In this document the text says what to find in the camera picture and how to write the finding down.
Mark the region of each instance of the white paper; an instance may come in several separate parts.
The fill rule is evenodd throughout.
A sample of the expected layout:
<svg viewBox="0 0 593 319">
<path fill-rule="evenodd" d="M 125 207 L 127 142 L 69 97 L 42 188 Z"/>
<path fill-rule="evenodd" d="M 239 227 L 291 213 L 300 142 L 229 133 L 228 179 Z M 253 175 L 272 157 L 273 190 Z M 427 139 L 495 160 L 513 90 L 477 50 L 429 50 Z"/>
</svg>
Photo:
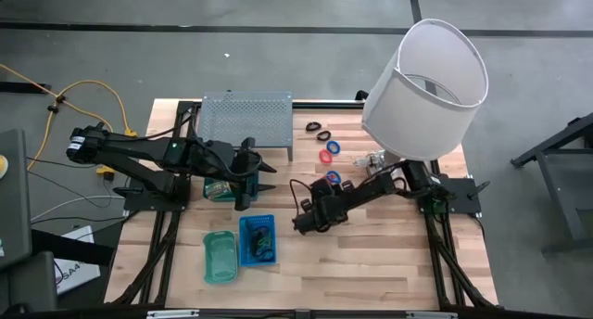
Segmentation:
<svg viewBox="0 0 593 319">
<path fill-rule="evenodd" d="M 94 244 L 95 240 L 93 235 L 90 234 L 91 232 L 93 232 L 91 226 L 85 226 L 67 233 L 64 236 L 70 239 L 78 239 L 79 241 Z M 56 264 L 62 270 L 62 273 L 64 273 L 64 278 L 62 279 L 62 274 L 56 267 L 54 267 L 54 271 L 56 272 L 56 288 L 58 295 L 61 295 L 62 293 L 77 286 L 83 285 L 86 282 L 101 275 L 99 266 L 96 264 L 87 264 L 62 259 L 56 259 Z"/>
</svg>

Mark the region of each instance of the concrete floor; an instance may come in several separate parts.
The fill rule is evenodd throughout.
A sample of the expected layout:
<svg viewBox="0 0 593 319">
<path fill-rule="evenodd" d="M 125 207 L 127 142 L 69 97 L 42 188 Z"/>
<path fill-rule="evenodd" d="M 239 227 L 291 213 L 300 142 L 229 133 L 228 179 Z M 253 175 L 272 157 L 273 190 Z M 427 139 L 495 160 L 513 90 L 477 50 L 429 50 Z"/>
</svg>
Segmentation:
<svg viewBox="0 0 593 319">
<path fill-rule="evenodd" d="M 593 29 L 590 0 L 420 0 L 425 18 L 460 28 Z M 13 20 L 260 26 L 409 27 L 409 0 L 4 0 Z M 130 125 L 143 133 L 152 100 L 198 97 L 207 90 L 290 90 L 297 98 L 351 99 L 370 89 L 400 42 L 393 35 L 214 34 L 0 31 L 0 62 L 55 89 L 80 79 L 109 83 L 127 105 Z M 489 99 L 463 141 L 470 172 L 492 185 L 481 194 L 486 246 L 500 304 L 515 310 L 593 315 L 591 252 L 545 259 L 544 245 L 562 241 L 561 214 L 549 201 L 536 165 L 514 170 L 509 160 L 569 120 L 593 110 L 590 39 L 473 38 L 490 77 Z M 5 72 L 0 80 L 16 81 Z M 71 101 L 102 114 L 120 130 L 113 97 L 80 87 Z M 34 155 L 49 96 L 1 95 L 0 127 L 23 128 Z M 93 123 L 65 109 L 57 116 L 43 158 L 66 161 L 75 126 Z M 34 171 L 84 195 L 105 195 L 93 170 L 38 164 Z M 75 198 L 30 177 L 32 214 Z M 54 216 L 107 218 L 79 202 Z M 72 221 L 39 224 L 67 232 Z"/>
</svg>

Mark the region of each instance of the green plastic container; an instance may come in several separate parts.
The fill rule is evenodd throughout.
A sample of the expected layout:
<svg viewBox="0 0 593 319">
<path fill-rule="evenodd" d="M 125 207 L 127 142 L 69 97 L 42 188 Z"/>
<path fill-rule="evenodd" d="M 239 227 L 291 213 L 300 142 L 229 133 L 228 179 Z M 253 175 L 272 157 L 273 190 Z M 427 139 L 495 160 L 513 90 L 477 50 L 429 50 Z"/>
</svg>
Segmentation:
<svg viewBox="0 0 593 319">
<path fill-rule="evenodd" d="M 237 277 L 237 246 L 231 231 L 210 232 L 204 237 L 206 273 L 208 284 L 230 283 Z"/>
</svg>

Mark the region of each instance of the perforated metal box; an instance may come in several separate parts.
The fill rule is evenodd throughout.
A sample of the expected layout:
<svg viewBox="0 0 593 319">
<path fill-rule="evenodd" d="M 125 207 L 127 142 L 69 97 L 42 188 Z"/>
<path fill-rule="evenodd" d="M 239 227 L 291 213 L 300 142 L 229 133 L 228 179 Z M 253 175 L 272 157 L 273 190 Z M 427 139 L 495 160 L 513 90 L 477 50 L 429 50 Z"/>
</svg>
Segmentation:
<svg viewBox="0 0 593 319">
<path fill-rule="evenodd" d="M 293 100 L 290 92 L 206 92 L 197 134 L 240 147 L 247 137 L 256 147 L 286 147 L 293 159 Z"/>
</svg>

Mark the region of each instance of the white cable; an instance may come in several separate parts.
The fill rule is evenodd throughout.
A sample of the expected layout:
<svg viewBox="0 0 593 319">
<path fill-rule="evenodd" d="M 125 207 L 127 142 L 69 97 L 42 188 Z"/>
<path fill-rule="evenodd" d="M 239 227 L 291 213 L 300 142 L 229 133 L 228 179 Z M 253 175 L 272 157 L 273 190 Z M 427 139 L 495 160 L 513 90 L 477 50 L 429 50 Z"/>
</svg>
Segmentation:
<svg viewBox="0 0 593 319">
<path fill-rule="evenodd" d="M 38 220 L 39 218 L 41 218 L 41 217 L 45 216 L 46 214 L 48 214 L 48 213 L 49 213 L 49 212 L 51 212 L 51 211 L 54 211 L 54 210 L 56 210 L 56 209 L 62 208 L 62 207 L 64 207 L 64 206 L 67 206 L 67 205 L 69 205 L 69 204 L 71 204 L 71 203 L 78 202 L 78 201 L 80 201 L 80 200 L 87 199 L 87 198 L 89 198 L 89 199 L 90 199 L 90 198 L 111 198 L 111 199 L 124 199 L 123 197 L 112 197 L 112 196 L 109 196 L 109 195 L 98 195 L 98 196 L 92 196 L 92 197 L 86 197 L 86 198 L 75 198 L 75 199 L 71 199 L 71 200 L 69 200 L 69 201 L 67 201 L 67 202 L 60 203 L 60 204 L 56 205 L 54 208 L 52 208 L 52 209 L 50 209 L 50 210 L 48 210 L 48 211 L 46 211 L 46 212 L 44 212 L 44 213 L 42 213 L 42 214 L 39 214 L 39 215 L 37 215 L 37 216 L 35 216 L 35 217 L 31 218 L 31 222 L 35 222 L 35 220 Z"/>
</svg>

